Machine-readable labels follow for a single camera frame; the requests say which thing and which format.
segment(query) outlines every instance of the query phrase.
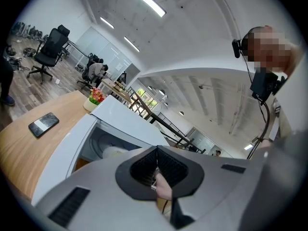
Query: fluorescent light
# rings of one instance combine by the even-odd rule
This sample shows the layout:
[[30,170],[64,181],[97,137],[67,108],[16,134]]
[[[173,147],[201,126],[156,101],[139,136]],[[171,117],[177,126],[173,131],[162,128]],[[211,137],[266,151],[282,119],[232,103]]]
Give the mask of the fluorescent light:
[[[112,47],[111,47],[111,49],[115,52],[115,53],[117,53]],[[119,55],[119,53],[117,53],[118,55]]]
[[110,26],[112,29],[114,29],[114,26],[111,25],[109,22],[107,22],[105,19],[101,18],[102,21],[104,21],[108,26]]
[[249,144],[249,145],[247,145],[244,149],[245,149],[245,150],[249,150],[251,147],[253,147],[253,145],[252,145],[252,144]]
[[132,47],[135,48],[136,51],[140,52],[140,50],[139,50],[132,42],[130,42],[130,41],[128,40],[127,37],[124,37],[124,38],[125,38],[125,40],[126,40],[128,43],[130,43],[130,45],[131,45]]
[[164,11],[154,0],[142,0],[147,5],[149,5],[160,17],[163,17],[166,14]]

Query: railing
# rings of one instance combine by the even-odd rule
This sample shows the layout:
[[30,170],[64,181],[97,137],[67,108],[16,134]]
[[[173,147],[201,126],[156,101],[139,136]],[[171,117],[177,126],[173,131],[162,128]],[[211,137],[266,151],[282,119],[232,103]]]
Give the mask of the railing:
[[181,132],[167,117],[165,117],[161,112],[158,114],[158,117],[162,118],[163,121],[165,121],[169,126],[171,126],[175,131],[177,131],[179,134],[181,134],[183,137],[185,137],[185,134]]
[[174,140],[176,142],[176,146],[182,148],[182,149],[185,149],[185,148],[190,148],[190,150],[193,150],[193,151],[196,151],[196,152],[200,152],[200,153],[204,153],[205,150],[200,150],[198,147],[196,147],[195,145],[193,145],[187,138],[185,138],[185,135],[180,132],[180,130],[174,126],[170,126],[170,124],[168,124],[166,122],[166,117],[165,119],[162,119],[161,117],[159,117],[158,115],[156,115],[155,113],[153,113],[150,108],[143,102],[143,100],[139,97],[139,95],[133,90],[133,88],[129,88],[128,89],[128,92],[129,92],[129,95],[130,95],[130,98],[132,100],[132,103],[131,105],[129,105],[129,109],[133,109],[134,106],[137,107],[137,111],[139,113],[139,116],[143,117],[143,119],[145,120],[150,120],[150,123],[153,124],[154,121],[157,121],[158,123],[160,123],[161,125],[163,125],[164,127],[166,127],[168,130],[170,130],[173,134],[175,134],[176,136],[179,137],[179,141],[176,141],[174,138],[166,135],[165,133],[162,133],[164,134],[165,136],[167,136],[168,138]]

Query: chair base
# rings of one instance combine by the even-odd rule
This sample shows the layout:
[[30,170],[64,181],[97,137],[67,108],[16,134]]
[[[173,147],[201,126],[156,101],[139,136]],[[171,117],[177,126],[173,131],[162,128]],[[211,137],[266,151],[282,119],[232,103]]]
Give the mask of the chair base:
[[84,86],[83,86],[81,89],[84,89],[85,87],[89,87],[90,89],[93,88],[93,86],[90,85],[90,83],[88,83],[88,82],[86,82],[86,81],[78,80],[77,83],[82,83],[82,84],[84,84]]
[[42,78],[42,81],[40,82],[41,85],[44,83],[44,74],[50,76],[50,77],[51,77],[51,78],[50,78],[50,81],[52,80],[52,75],[51,75],[50,73],[48,73],[48,72],[44,69],[44,68],[45,68],[44,65],[42,65],[42,68],[36,67],[36,66],[32,66],[31,70],[33,70],[34,68],[35,68],[36,70],[29,72],[28,75],[27,75],[27,78],[29,78],[31,74],[40,73],[41,78]]

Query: person's hand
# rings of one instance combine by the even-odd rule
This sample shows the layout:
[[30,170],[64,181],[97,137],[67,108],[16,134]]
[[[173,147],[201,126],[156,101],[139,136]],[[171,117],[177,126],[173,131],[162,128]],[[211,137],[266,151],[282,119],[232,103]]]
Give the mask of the person's hand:
[[161,173],[156,175],[156,194],[162,199],[172,199],[172,189]]

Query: smartphone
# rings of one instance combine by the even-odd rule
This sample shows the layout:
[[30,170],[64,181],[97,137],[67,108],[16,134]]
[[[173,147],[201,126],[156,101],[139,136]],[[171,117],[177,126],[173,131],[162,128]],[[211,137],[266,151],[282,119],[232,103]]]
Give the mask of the smartphone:
[[59,119],[52,113],[48,113],[29,125],[30,131],[37,138],[59,123]]

